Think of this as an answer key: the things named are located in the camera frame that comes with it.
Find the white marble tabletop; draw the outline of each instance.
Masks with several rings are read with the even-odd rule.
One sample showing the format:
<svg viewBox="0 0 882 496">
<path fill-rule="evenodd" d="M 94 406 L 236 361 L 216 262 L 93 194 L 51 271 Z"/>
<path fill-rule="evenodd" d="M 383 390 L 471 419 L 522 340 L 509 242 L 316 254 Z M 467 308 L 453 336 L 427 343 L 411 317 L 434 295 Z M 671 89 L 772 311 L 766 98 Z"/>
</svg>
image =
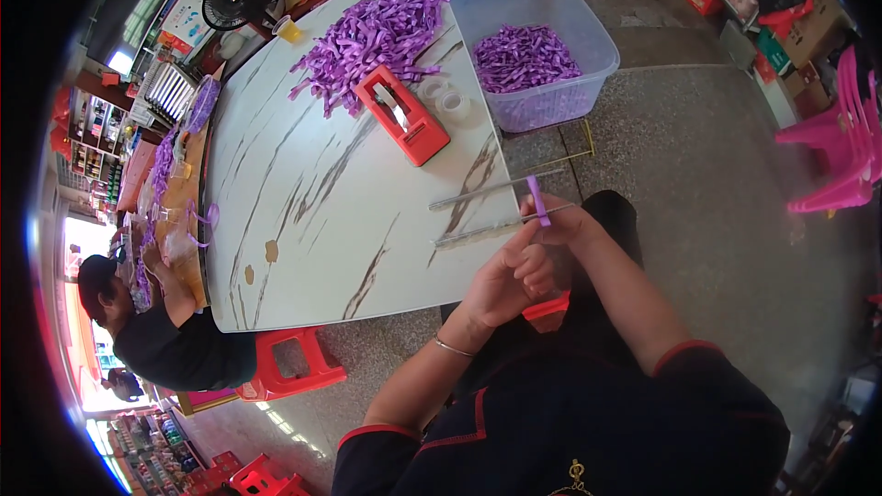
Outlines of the white marble tabletop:
<svg viewBox="0 0 882 496">
<path fill-rule="evenodd" d="M 330 0 L 275 39 L 225 84 L 215 112 L 204 207 L 220 221 L 207 248 L 208 298 L 221 331 L 313 326 L 460 300 L 511 234 L 435 251 L 433 240 L 518 214 L 505 189 L 429 212 L 428 204 L 508 180 L 491 116 L 449 5 L 420 66 L 471 99 L 442 122 L 451 142 L 413 167 L 366 109 L 323 117 L 291 66 L 359 0 Z"/>
</svg>

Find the clear plastic storage box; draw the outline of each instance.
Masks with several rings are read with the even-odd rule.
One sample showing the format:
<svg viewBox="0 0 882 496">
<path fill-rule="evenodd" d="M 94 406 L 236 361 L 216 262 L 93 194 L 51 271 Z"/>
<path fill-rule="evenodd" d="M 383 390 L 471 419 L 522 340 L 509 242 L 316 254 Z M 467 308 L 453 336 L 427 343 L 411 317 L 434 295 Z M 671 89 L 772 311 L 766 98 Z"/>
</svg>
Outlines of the clear plastic storage box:
<svg viewBox="0 0 882 496">
<path fill-rule="evenodd" d="M 547 24 L 570 49 L 584 73 L 533 89 L 484 91 L 500 128 L 522 133 L 590 112 L 603 82 L 618 69 L 618 49 L 584 0 L 451 0 L 459 31 L 471 50 L 481 39 L 509 25 Z"/>
</svg>

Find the tiled floor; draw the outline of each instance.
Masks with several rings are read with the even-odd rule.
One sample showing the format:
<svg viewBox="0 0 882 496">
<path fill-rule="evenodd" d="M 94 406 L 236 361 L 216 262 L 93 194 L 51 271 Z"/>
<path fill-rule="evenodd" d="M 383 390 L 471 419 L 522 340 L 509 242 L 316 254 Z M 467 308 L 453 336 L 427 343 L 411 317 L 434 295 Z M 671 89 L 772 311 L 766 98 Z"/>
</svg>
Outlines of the tiled floor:
<svg viewBox="0 0 882 496">
<path fill-rule="evenodd" d="M 602 188 L 639 213 L 645 266 L 693 334 L 718 343 L 769 394 L 805 443 L 849 353 L 862 295 L 875 289 L 874 207 L 795 216 L 784 204 L 811 187 L 810 158 L 776 146 L 774 118 L 715 32 L 683 0 L 586 0 L 622 55 L 588 115 L 596 155 L 547 168 L 543 187 L 573 201 Z M 505 139 L 509 168 L 586 151 L 580 121 Z M 266 452 L 330 489 L 336 445 L 380 384 L 436 330 L 436 310 L 319 332 L 348 379 L 266 404 L 230 402 L 183 420 L 211 456 Z M 301 368 L 296 353 L 280 362 Z"/>
</svg>

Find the silver bangle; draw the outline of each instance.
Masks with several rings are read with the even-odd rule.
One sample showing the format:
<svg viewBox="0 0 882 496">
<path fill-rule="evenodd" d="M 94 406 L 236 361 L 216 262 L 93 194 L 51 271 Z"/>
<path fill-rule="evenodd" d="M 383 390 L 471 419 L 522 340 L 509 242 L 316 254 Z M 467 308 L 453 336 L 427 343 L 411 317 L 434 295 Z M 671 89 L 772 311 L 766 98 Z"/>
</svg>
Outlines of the silver bangle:
<svg viewBox="0 0 882 496">
<path fill-rule="evenodd" d="M 442 349 L 450 350 L 450 351 L 455 352 L 455 353 L 457 353 L 457 354 L 461 354 L 461 355 L 464 356 L 464 357 L 469 357 L 469 358 L 474 358 L 474 357 L 475 357 L 475 355 L 472 354 L 471 352 L 466 352 L 465 350 L 455 349 L 454 347 L 451 347 L 451 346 L 447 345 L 445 342 L 443 342 L 443 341 L 441 341 L 440 339 L 438 339 L 438 335 L 437 335 L 437 334 L 435 334 L 435 344 L 436 344 L 437 346 L 441 347 Z"/>
</svg>

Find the stool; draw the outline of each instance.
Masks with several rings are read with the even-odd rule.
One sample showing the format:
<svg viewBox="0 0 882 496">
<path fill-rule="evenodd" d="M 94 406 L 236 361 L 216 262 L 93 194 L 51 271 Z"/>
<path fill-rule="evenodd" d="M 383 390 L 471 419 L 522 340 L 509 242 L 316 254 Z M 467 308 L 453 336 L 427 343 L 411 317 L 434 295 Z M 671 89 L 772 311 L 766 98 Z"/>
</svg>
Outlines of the stool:
<svg viewBox="0 0 882 496">
<path fill-rule="evenodd" d="M 239 470 L 236 475 L 229 478 L 229 485 L 242 493 L 259 494 L 260 496 L 310 496 L 300 487 L 303 478 L 296 473 L 291 479 L 276 479 L 265 468 L 264 464 L 269 460 L 266 454 L 261 454 L 256 460 Z"/>
<path fill-rule="evenodd" d="M 283 396 L 296 395 L 304 391 L 321 389 L 346 379 L 343 366 L 331 368 L 325 361 L 325 355 L 318 346 L 316 331 L 321 326 L 295 327 L 293 329 L 275 329 L 261 331 L 254 336 L 258 350 L 258 370 L 254 379 L 246 381 L 236 388 L 236 393 L 244 402 L 266 402 Z M 272 356 L 272 348 L 284 341 L 296 339 L 303 349 L 303 356 L 310 365 L 310 374 L 297 378 L 285 377 L 279 371 Z"/>
<path fill-rule="evenodd" d="M 544 303 L 534 304 L 533 306 L 528 306 L 524 309 L 524 318 L 527 320 L 534 320 L 541 316 L 551 313 L 557 313 L 558 311 L 565 311 L 570 306 L 570 290 L 567 290 L 561 293 L 560 297 L 557 299 L 552 299 L 551 301 L 545 301 Z"/>
</svg>

